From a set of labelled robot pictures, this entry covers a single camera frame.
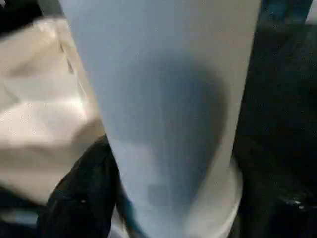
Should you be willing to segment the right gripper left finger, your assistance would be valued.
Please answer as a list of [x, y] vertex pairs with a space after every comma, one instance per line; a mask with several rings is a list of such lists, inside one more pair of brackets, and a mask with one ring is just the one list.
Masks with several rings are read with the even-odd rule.
[[127, 232], [135, 236], [131, 206], [120, 181], [106, 135], [75, 162], [50, 194], [37, 220], [39, 238], [106, 238], [117, 210]]

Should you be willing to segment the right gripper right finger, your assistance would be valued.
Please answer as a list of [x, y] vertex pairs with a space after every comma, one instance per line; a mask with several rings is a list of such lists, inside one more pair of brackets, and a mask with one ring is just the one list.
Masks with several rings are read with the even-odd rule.
[[243, 238], [315, 238], [317, 199], [272, 156], [237, 156], [243, 176]]

